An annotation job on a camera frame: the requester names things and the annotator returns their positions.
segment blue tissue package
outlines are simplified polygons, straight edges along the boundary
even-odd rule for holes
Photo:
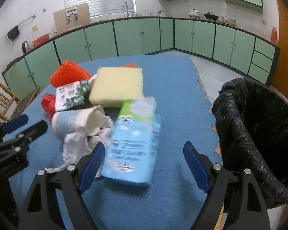
[[[161,117],[154,97],[125,100],[114,126],[102,176],[149,186],[154,172]]]

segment brown door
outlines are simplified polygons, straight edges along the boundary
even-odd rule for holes
[[[272,86],[288,98],[288,8],[282,0],[277,0],[280,15],[280,58],[272,81]]]

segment wooden chair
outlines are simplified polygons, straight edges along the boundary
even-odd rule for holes
[[[10,121],[15,117],[20,116],[23,111],[31,104],[31,102],[36,98],[37,94],[39,93],[40,87],[35,88],[31,93],[29,93],[25,98],[20,99],[17,97],[11,90],[9,90],[5,85],[0,82],[0,88],[5,91],[9,96],[8,99],[5,95],[0,92],[0,106],[2,106],[3,112],[0,112],[0,118],[4,121]],[[8,109],[11,107],[12,103],[16,101],[17,106],[13,111],[10,118],[8,118],[5,114],[7,113]]]

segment yellow sponge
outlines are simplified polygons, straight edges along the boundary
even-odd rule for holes
[[[141,68],[101,67],[98,70],[89,100],[104,108],[121,108],[123,101],[143,97]]]

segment red bottle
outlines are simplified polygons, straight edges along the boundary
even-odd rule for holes
[[[277,39],[277,30],[276,30],[276,27],[273,27],[272,33],[271,33],[271,42],[275,44],[276,39]]]

